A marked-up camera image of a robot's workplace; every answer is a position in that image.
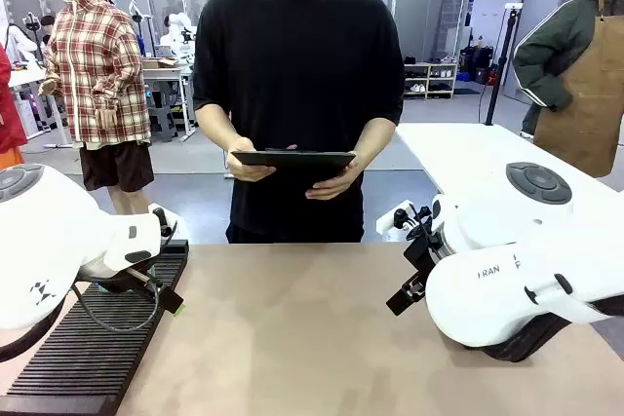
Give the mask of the person's right hand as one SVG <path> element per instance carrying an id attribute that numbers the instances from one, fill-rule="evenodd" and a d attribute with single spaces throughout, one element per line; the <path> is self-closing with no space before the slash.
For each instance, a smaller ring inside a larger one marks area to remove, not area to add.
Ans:
<path id="1" fill-rule="evenodd" d="M 236 136 L 227 147 L 226 165 L 237 180 L 258 182 L 276 171 L 273 167 L 244 165 L 234 155 L 235 152 L 255 152 L 255 148 L 248 138 L 242 136 Z"/>

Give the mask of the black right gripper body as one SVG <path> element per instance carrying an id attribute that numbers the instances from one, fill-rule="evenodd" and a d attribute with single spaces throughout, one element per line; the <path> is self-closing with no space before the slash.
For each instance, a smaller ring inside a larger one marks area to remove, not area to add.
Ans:
<path id="1" fill-rule="evenodd" d="M 404 257 L 415 269 L 409 282 L 425 283 L 436 265 L 432 253 L 438 249 L 438 237 L 426 230 L 412 229 L 407 240 L 410 241 L 410 245 L 404 251 Z"/>

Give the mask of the person's left hand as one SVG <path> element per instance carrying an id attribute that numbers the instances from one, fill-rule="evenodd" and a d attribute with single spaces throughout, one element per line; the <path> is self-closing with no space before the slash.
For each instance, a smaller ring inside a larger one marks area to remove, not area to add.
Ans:
<path id="1" fill-rule="evenodd" d="M 311 189 L 306 191 L 305 196 L 308 200 L 332 200 L 347 191 L 355 183 L 363 172 L 363 168 L 358 153 L 352 151 L 351 154 L 353 155 L 353 159 L 338 176 L 326 181 L 317 182 Z"/>

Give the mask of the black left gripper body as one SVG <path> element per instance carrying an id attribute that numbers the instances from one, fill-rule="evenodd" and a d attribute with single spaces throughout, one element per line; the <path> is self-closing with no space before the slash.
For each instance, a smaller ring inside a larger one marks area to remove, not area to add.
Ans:
<path id="1" fill-rule="evenodd" d="M 152 267 L 153 263 L 148 262 L 118 272 L 111 278 L 90 277 L 90 282 L 115 294 L 131 291 L 138 295 L 154 295 L 153 290 L 160 286 L 160 281 L 150 273 Z"/>

